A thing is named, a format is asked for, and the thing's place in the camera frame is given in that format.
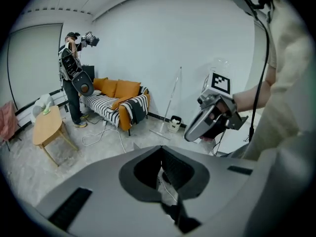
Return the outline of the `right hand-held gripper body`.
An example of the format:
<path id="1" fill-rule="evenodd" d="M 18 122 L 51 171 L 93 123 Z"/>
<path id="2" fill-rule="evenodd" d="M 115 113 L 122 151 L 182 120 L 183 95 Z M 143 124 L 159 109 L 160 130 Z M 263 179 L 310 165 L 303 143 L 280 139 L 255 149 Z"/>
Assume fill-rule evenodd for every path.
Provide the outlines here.
<path id="1" fill-rule="evenodd" d="M 221 114 L 216 124 L 227 129 L 239 130 L 248 117 L 241 117 L 237 112 L 237 104 L 231 92 L 231 79 L 215 71 L 210 71 L 204 81 L 201 95 L 198 97 L 200 109 L 210 105 L 223 103 L 227 111 Z"/>

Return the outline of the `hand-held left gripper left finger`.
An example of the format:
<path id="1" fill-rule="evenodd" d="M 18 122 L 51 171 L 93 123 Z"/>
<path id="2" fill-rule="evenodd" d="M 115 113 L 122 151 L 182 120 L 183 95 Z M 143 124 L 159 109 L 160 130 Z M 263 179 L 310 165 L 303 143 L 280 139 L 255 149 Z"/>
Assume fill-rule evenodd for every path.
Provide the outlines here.
<path id="1" fill-rule="evenodd" d="M 77 189 L 92 193 L 69 225 L 78 237 L 176 237 L 178 228 L 160 203 L 142 202 L 127 193 L 119 181 L 120 168 L 150 148 L 94 162 L 52 189 L 36 206 L 49 218 Z"/>

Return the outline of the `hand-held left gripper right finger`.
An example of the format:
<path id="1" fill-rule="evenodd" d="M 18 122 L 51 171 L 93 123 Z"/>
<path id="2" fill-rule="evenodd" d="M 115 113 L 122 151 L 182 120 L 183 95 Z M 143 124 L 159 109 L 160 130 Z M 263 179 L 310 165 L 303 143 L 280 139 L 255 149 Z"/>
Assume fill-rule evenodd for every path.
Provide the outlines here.
<path id="1" fill-rule="evenodd" d="M 161 228 L 164 237 L 292 237 L 315 207 L 316 150 L 280 146 L 264 151 L 257 162 L 219 158 L 164 147 L 204 162 L 209 180 L 202 193 L 178 191 L 174 222 Z"/>

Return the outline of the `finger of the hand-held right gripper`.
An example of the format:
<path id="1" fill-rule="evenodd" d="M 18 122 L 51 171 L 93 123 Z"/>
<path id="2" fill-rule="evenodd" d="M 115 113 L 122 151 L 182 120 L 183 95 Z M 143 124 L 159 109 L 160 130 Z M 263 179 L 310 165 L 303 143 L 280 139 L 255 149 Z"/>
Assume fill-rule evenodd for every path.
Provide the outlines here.
<path id="1" fill-rule="evenodd" d="M 186 127 L 184 133 L 186 141 L 195 141 L 216 124 L 219 116 L 214 114 L 215 107 L 215 105 L 210 105 L 198 112 L 192 122 Z"/>

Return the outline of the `person's right hand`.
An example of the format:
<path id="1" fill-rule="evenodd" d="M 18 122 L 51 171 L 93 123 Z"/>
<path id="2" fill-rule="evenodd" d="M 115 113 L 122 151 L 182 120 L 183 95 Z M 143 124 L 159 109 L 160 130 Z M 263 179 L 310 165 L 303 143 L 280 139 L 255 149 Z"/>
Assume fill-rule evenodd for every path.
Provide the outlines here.
<path id="1" fill-rule="evenodd" d="M 219 102 L 216 107 L 213 108 L 212 112 L 209 114 L 209 119 L 214 120 L 217 119 L 221 114 L 224 114 L 227 111 L 226 106 Z M 210 128 L 206 133 L 204 133 L 200 139 L 204 141 L 212 141 L 215 139 L 217 135 L 224 132 L 225 129 L 220 125 L 215 124 L 212 128 Z"/>

